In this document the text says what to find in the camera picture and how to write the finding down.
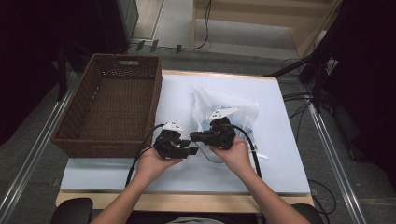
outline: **brown woven basket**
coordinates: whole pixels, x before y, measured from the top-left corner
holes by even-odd
[[[154,127],[162,78],[159,57],[93,55],[52,142],[70,158],[134,157]]]

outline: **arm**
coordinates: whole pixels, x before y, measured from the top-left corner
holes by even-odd
[[[131,183],[91,223],[125,223],[146,187],[167,168],[181,161],[164,160],[155,149],[148,149],[140,157],[136,175]]]
[[[268,223],[309,223],[256,175],[250,165],[248,146],[242,138],[235,137],[233,146],[229,150],[217,147],[210,149],[242,180]]]

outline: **gray floor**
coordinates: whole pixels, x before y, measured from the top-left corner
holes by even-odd
[[[162,46],[167,46],[167,44],[170,46],[175,46],[176,44],[187,46],[190,43],[191,33],[187,31],[189,22],[180,21],[179,17],[177,17],[176,21],[172,21],[174,17],[170,8],[181,10],[179,8],[183,6],[183,4],[180,4],[181,2],[183,1],[165,0],[164,2],[162,18],[166,18],[166,20],[159,21],[156,31],[156,37],[160,39],[159,44]],[[169,5],[172,3],[177,4],[179,7]],[[173,24],[173,26],[177,27],[178,22],[184,22],[184,37],[182,37],[183,29],[180,29],[179,32],[172,32],[169,26],[166,28],[166,24]],[[254,27],[251,28],[253,33],[258,29],[256,26]],[[238,34],[252,35],[247,27],[237,28],[236,25],[231,28],[245,29],[244,32]],[[232,31],[224,29],[226,29],[226,26],[223,26],[221,31]],[[239,37],[233,36],[228,41],[229,43],[219,45],[218,43],[226,41],[221,40],[224,38],[221,37],[222,34],[216,34],[215,31],[219,29],[212,28],[209,30],[211,47],[207,45],[204,50],[183,51],[180,54],[176,54],[176,51],[171,49],[158,49],[154,54],[162,56],[164,69],[211,71],[251,76],[266,75],[277,71],[283,59],[295,58],[296,53],[290,47],[290,38],[287,33],[284,33],[283,28],[276,27],[271,29],[270,27],[265,27],[265,29],[267,34],[270,31],[275,33],[263,37],[262,39],[268,40],[261,42],[261,46],[256,46],[260,42],[256,41],[259,39],[257,36],[251,36],[248,41],[249,44],[239,42],[245,39],[243,35]],[[202,30],[201,33],[200,31],[197,32],[197,35],[201,36],[197,36],[197,43],[200,40],[202,41],[202,33]],[[260,32],[256,33],[257,35],[265,35]],[[131,49],[130,52],[133,54],[149,54],[149,49],[143,49],[143,51],[139,52]],[[283,76],[279,79],[279,84],[283,94],[302,91],[296,76],[293,75]],[[41,132],[52,108],[55,106],[56,98],[57,88],[54,88],[25,120],[15,135],[7,143],[0,146],[0,196],[2,199],[5,197],[7,188],[21,169],[32,145]],[[292,114],[303,103],[301,101],[293,101],[287,102],[285,105],[289,114]],[[390,186],[384,172],[372,163],[358,163],[350,159],[346,140],[334,117],[326,110],[322,110],[321,116],[331,135],[337,154],[346,169],[350,183],[361,202],[367,223],[394,223],[396,218],[396,193]],[[290,122],[295,133],[298,130],[299,118],[297,116]],[[331,223],[352,223],[343,195],[319,139],[317,128],[308,111],[305,111],[302,118],[297,144],[308,178],[324,184],[336,197],[337,208],[333,214],[329,215]],[[55,209],[54,202],[59,192],[59,181],[62,179],[66,161],[67,157],[59,148],[51,142],[46,145],[44,153],[16,204],[8,223],[49,223]],[[330,210],[332,208],[332,198],[326,190],[314,183],[311,183],[310,186],[314,192],[318,193],[317,196],[324,208]]]

